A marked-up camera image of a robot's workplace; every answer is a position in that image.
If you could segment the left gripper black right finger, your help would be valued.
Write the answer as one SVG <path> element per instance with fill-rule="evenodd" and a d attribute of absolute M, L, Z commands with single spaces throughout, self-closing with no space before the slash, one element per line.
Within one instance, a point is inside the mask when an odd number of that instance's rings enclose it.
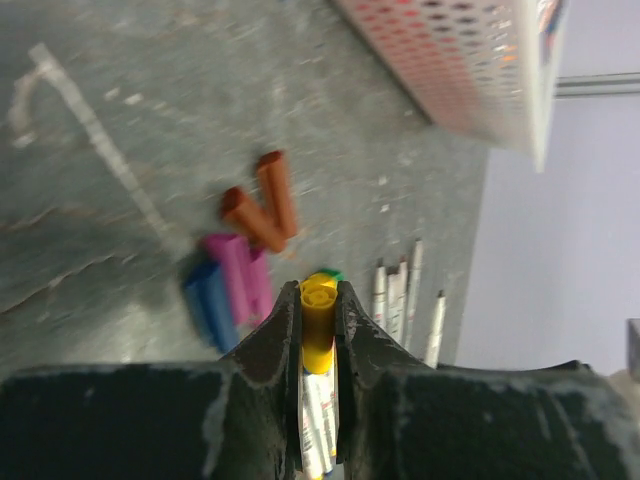
<path fill-rule="evenodd" d="M 639 426 L 588 365 L 431 368 L 364 312 L 335 310 L 338 458 L 350 479 L 635 479 Z"/>

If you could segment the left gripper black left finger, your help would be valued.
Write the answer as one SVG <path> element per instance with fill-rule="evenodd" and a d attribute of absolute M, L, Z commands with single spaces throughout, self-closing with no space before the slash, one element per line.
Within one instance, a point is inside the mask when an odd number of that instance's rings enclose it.
<path fill-rule="evenodd" d="M 286 282 L 268 318 L 222 357 L 205 411 L 203 479 L 293 479 L 301 467 L 299 283 Z"/>

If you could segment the magenta cap marker pen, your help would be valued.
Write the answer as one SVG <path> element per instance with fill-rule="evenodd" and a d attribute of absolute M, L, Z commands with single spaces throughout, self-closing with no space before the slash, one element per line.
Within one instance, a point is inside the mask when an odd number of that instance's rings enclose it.
<path fill-rule="evenodd" d="M 442 332 L 446 315 L 446 295 L 443 290 L 438 292 L 436 305 L 433 312 L 431 330 L 427 336 L 424 363 L 430 368 L 436 368 L 442 342 Z"/>

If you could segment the purple pen cap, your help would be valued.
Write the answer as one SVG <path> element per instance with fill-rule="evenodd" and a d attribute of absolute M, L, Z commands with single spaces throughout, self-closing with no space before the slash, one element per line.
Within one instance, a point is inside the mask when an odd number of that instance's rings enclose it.
<path fill-rule="evenodd" d="M 271 314 L 274 303 L 267 253 L 264 249 L 249 250 L 249 273 L 254 324 L 259 325 Z"/>

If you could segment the blue pen cap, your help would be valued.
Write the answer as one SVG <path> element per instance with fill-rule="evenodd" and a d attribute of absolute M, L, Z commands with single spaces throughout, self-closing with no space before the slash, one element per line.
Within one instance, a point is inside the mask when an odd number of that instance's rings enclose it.
<path fill-rule="evenodd" d="M 187 307 L 201 338 L 222 355 L 239 343 L 221 266 L 205 260 L 182 284 Z"/>

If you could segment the purple cap marker pen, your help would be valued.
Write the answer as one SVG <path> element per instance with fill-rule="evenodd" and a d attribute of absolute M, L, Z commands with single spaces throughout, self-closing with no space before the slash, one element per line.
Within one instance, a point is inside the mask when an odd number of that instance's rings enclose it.
<path fill-rule="evenodd" d="M 411 265 L 409 271 L 409 285 L 407 288 L 406 303 L 406 336 L 404 348 L 409 350 L 413 335 L 414 319 L 416 315 L 417 300 L 419 296 L 419 286 L 422 271 L 424 246 L 421 238 L 414 243 L 414 249 L 411 257 Z"/>

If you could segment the green cap marker pen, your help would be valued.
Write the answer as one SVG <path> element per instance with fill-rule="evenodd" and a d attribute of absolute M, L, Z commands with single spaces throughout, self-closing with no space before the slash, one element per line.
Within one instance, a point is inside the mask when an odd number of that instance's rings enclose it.
<path fill-rule="evenodd" d="M 337 270 L 337 269 L 322 268 L 322 269 L 319 270 L 319 272 L 331 277 L 336 282 L 340 282 L 340 281 L 343 281 L 345 279 L 344 274 L 340 270 Z"/>

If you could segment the magenta pen cap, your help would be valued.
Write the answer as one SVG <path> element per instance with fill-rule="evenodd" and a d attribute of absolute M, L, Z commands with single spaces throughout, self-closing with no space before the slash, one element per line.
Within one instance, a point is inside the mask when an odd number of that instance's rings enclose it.
<path fill-rule="evenodd" d="M 248 324 L 252 315 L 249 294 L 249 245 L 244 236 L 230 233 L 206 235 L 202 244 L 208 255 L 217 261 L 223 273 L 231 311 L 236 325 Z"/>

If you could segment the brown pen cap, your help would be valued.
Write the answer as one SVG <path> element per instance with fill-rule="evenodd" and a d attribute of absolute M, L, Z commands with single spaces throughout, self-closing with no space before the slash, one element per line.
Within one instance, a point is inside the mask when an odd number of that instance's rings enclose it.
<path fill-rule="evenodd" d="M 286 155 L 282 150 L 260 157 L 256 173 L 267 213 L 285 239 L 297 234 L 296 213 L 290 189 Z"/>
<path fill-rule="evenodd" d="M 286 240 L 270 217 L 240 187 L 226 190 L 221 199 L 221 218 L 258 248 L 280 253 Z"/>

